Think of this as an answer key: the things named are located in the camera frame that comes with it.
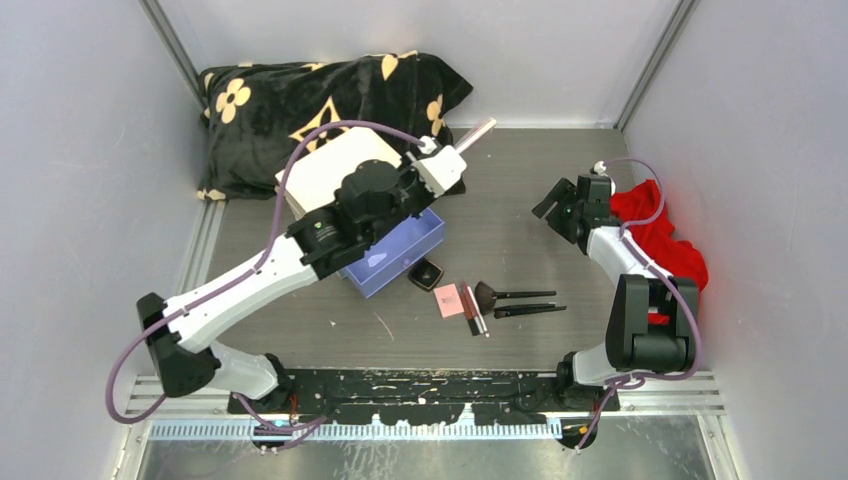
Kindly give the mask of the black square compact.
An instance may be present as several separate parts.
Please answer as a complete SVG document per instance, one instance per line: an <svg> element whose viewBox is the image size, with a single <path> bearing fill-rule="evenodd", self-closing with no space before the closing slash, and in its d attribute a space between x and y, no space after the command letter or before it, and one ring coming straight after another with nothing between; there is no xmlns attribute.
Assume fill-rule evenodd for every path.
<svg viewBox="0 0 848 480"><path fill-rule="evenodd" d="M443 276L444 269L427 258L420 259L407 274L409 281L425 292L433 291Z"/></svg>

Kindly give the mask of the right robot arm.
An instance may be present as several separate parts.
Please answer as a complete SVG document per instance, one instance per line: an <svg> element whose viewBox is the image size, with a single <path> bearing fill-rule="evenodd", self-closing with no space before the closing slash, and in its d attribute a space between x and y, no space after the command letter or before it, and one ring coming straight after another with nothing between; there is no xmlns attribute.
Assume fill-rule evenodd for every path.
<svg viewBox="0 0 848 480"><path fill-rule="evenodd" d="M612 388L647 379L683 380L698 363L698 288L661 267L611 209L613 181L604 175L560 179L534 216L602 267L616 291L604 340L566 354L554 392L567 410L582 409Z"/></svg>

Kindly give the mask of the holographic pink palette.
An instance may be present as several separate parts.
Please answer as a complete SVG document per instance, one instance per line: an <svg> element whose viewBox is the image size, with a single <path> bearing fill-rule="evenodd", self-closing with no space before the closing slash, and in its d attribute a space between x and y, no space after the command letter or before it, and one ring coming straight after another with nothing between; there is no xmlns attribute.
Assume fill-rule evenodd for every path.
<svg viewBox="0 0 848 480"><path fill-rule="evenodd" d="M480 139L482 139L485 135L487 135L491 130L495 128L498 121L490 117L487 120L481 122L475 127L469 129L458 141L454 143L454 149L457 153L463 153Z"/></svg>

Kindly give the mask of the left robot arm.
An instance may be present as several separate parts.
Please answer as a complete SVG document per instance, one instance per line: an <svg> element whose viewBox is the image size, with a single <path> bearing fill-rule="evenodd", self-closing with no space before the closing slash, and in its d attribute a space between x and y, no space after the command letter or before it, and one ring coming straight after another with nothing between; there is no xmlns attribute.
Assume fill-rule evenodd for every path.
<svg viewBox="0 0 848 480"><path fill-rule="evenodd" d="M271 301L363 259L402 222L423 213L455 179L435 176L434 164L432 157L399 166L368 160L342 179L331 202L272 234L257 256L181 297L140 298L141 340L162 387L157 400L213 388L256 411L285 409L293 388L282 362L223 345L219 336Z"/></svg>

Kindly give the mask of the white drawer organizer box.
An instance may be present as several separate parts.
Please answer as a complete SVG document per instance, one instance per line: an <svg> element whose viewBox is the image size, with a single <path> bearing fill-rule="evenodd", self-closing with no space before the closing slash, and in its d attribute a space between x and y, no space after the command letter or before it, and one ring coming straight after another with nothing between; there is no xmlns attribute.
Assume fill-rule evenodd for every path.
<svg viewBox="0 0 848 480"><path fill-rule="evenodd" d="M343 178L363 162L380 160L401 165L401 154L371 129L356 127L308 153L293 166L284 197L295 219L334 201Z"/></svg>

